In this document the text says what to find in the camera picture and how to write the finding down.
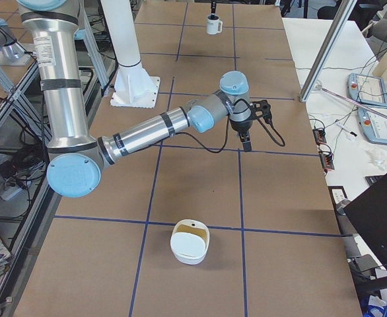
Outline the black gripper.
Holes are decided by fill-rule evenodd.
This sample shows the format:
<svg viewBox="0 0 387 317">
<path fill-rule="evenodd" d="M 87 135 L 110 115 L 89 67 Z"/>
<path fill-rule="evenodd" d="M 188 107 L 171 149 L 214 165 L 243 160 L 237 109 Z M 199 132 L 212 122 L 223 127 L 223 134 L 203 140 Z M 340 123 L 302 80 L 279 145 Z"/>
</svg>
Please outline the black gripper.
<svg viewBox="0 0 387 317">
<path fill-rule="evenodd" d="M 249 129 L 252 126 L 251 120 L 243 120 L 236 122 L 230 120 L 230 125 L 239 134 L 240 141 L 242 142 L 244 152 L 250 152 L 252 150 L 251 141 L 248 139 Z"/>
<path fill-rule="evenodd" d="M 217 2 L 216 0 L 212 0 L 211 1 L 211 18 L 215 18 L 216 17 L 216 14 L 215 14 L 215 10 L 217 8 Z"/>
</svg>

